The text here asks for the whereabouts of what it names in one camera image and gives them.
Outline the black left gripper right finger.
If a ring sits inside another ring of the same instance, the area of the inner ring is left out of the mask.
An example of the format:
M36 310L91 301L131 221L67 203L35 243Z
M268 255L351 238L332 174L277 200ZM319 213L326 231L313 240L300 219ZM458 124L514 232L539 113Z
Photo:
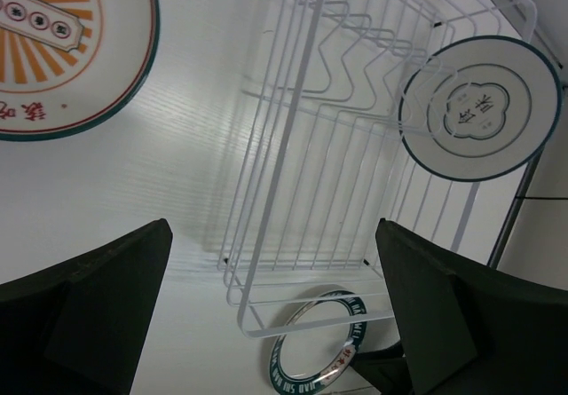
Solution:
M481 265L394 221L375 233L417 394L565 394L567 293Z

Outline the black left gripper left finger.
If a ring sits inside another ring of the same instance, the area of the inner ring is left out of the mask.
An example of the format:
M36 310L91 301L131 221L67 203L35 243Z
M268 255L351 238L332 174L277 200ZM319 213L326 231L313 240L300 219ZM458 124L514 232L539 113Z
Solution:
M152 221L1 286L3 394L128 394L170 257Z

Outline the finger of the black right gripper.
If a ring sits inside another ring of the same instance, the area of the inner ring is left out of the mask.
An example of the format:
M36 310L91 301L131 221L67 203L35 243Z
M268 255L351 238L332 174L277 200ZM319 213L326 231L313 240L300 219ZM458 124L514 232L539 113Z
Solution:
M379 351L357 353L352 360L352 368L381 394L414 394L400 341Z

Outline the green rimmed lettered plate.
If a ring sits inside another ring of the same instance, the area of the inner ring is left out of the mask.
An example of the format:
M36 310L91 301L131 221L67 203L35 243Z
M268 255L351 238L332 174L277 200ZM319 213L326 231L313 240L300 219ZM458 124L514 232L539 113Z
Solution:
M337 288L303 304L287 324L363 315L364 301ZM278 336L270 352L269 379L279 394L317 394L338 379L352 362L367 332L363 321L290 332Z

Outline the white plate with dark rim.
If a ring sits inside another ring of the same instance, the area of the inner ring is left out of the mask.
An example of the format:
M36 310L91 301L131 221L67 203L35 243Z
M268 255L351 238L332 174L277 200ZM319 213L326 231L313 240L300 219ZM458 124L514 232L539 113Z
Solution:
M552 62L508 36L474 36L433 53L406 81L402 143L429 173L457 182L502 177L547 144L563 106Z

